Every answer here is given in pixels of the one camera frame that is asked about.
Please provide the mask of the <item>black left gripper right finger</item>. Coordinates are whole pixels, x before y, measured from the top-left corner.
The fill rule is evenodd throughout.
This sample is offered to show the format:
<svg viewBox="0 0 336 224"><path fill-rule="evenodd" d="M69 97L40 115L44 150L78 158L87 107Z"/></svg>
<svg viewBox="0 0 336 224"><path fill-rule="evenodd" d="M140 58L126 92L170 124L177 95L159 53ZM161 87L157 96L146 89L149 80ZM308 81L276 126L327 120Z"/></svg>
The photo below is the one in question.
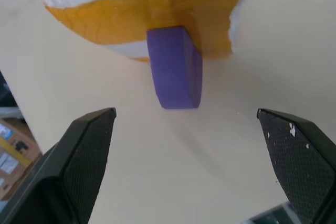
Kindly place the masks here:
<svg viewBox="0 0 336 224"><path fill-rule="evenodd" d="M269 109L257 119L275 175L302 224L336 224L336 144L313 122Z"/></svg>

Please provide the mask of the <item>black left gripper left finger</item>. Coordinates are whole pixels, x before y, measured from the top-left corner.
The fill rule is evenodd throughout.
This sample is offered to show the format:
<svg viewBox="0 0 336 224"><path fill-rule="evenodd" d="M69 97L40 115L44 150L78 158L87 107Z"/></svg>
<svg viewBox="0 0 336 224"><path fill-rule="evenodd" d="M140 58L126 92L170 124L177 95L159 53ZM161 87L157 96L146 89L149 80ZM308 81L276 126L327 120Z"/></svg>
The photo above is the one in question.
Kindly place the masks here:
<svg viewBox="0 0 336 224"><path fill-rule="evenodd" d="M106 108L74 120L9 199L0 224L88 224L116 116Z"/></svg>

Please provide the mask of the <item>dark crate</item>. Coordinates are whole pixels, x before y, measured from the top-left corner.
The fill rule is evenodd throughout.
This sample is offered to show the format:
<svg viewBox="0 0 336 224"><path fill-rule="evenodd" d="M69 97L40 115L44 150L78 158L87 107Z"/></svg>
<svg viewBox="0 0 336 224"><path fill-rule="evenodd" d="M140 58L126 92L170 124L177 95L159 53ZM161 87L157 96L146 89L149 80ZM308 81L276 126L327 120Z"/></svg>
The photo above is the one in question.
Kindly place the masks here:
<svg viewBox="0 0 336 224"><path fill-rule="evenodd" d="M302 224L290 202L283 203L239 224Z"/></svg>

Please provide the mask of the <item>brown cardboard box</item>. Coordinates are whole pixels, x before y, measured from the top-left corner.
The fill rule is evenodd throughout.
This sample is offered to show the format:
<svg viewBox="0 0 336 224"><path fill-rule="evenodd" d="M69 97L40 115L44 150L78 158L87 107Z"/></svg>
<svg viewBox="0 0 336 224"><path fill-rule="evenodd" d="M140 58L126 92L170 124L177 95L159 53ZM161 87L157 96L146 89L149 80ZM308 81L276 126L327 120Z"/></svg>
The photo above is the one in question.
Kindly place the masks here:
<svg viewBox="0 0 336 224"><path fill-rule="evenodd" d="M9 200L42 157L28 125L19 119L0 119L0 200Z"/></svg>

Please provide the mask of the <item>white foam box with tape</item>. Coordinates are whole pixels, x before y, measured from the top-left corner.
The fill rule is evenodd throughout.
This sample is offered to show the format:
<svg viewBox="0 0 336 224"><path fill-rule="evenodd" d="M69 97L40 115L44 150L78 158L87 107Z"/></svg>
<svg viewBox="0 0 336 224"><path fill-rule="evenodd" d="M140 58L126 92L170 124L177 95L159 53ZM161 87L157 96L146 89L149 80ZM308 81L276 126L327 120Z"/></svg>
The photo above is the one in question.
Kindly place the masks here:
<svg viewBox="0 0 336 224"><path fill-rule="evenodd" d="M80 37L129 58L148 61L147 32L184 27L204 59L233 51L242 0L44 0L46 9Z"/></svg>

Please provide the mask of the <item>purple rounded block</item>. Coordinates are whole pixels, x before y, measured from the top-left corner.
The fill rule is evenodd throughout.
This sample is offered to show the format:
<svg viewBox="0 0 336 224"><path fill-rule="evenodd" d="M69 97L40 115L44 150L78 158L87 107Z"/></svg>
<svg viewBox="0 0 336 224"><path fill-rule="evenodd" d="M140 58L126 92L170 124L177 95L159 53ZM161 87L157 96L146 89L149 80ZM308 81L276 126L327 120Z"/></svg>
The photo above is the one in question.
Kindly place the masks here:
<svg viewBox="0 0 336 224"><path fill-rule="evenodd" d="M202 95L203 61L184 27L148 30L155 92L164 109L196 109Z"/></svg>

